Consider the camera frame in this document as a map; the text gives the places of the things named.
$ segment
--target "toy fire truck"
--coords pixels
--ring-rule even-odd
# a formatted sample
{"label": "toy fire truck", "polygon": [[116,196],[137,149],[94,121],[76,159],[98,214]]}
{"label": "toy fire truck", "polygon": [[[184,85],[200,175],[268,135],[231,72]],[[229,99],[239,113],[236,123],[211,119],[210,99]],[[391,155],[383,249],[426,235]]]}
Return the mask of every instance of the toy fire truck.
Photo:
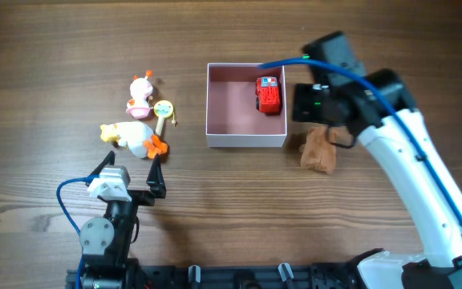
{"label": "toy fire truck", "polygon": [[260,77],[256,80],[256,109],[266,114],[281,111],[278,80],[273,76]]}

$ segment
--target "toy handle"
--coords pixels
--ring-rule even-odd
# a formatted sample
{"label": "toy handle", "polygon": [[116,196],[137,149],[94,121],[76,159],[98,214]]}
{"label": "toy handle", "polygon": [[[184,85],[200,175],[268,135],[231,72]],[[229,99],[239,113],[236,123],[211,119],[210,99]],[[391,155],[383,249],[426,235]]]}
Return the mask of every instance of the toy handle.
{"label": "toy handle", "polygon": [[165,118],[160,116],[158,118],[158,123],[156,123],[155,133],[156,133],[157,136],[161,136],[161,133],[164,130],[164,122],[165,122]]}

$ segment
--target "open cardboard box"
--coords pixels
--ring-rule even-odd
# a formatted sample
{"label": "open cardboard box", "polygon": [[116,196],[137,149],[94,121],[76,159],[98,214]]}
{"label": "open cardboard box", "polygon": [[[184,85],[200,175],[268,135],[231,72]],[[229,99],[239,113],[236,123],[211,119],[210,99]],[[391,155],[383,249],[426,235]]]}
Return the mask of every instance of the open cardboard box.
{"label": "open cardboard box", "polygon": [[[259,63],[208,63],[206,140],[209,147],[282,147],[286,139],[285,69]],[[256,80],[275,76],[282,110],[267,116],[256,109]]]}

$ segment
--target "toy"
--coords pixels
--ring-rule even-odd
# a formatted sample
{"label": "toy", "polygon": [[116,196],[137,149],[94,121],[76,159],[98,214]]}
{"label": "toy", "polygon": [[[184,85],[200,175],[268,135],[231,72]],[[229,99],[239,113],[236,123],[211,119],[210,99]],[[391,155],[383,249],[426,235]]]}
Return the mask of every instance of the toy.
{"label": "toy", "polygon": [[281,111],[278,80],[273,76],[260,77],[256,80],[256,109],[266,114]]}
{"label": "toy", "polygon": [[144,78],[139,78],[138,75],[135,75],[132,84],[129,86],[132,99],[128,101],[126,112],[137,120],[148,116],[152,109],[149,100],[152,100],[151,94],[154,88],[148,81],[151,75],[152,71],[147,71]]}
{"label": "toy", "polygon": [[173,117],[172,124],[177,125],[176,113],[174,106],[167,100],[160,100],[154,105],[154,114],[158,116],[158,123],[156,124],[156,135],[161,136],[164,129],[164,122],[166,118]]}
{"label": "toy", "polygon": [[115,141],[120,147],[129,149],[135,157],[154,158],[168,151],[168,145],[155,136],[151,128],[139,121],[101,125],[101,140]]}
{"label": "toy", "polygon": [[[335,142],[336,131],[331,130],[329,141]],[[336,167],[336,147],[326,140],[326,127],[311,128],[306,143],[301,145],[301,167],[333,173]]]}

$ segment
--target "tabletop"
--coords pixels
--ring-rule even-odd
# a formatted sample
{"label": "tabletop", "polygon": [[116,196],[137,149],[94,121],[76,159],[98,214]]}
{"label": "tabletop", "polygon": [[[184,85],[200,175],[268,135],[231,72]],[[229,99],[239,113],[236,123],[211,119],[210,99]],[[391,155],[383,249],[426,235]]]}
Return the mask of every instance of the tabletop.
{"label": "tabletop", "polygon": [[[140,208],[130,255],[144,265],[235,266],[345,261],[382,247],[422,250],[411,217],[365,149],[339,149],[331,175],[300,168],[289,122],[282,149],[210,149],[207,63],[260,63],[341,30],[368,71],[397,71],[462,189],[462,1],[0,2],[0,288],[61,288],[79,240],[55,198],[110,150],[132,188],[151,161],[100,140],[130,121],[134,75],[154,73],[176,107],[164,140],[167,198]],[[305,67],[286,68],[288,109]],[[154,128],[155,119],[148,123]],[[83,185],[63,199],[81,226],[105,205]]]}

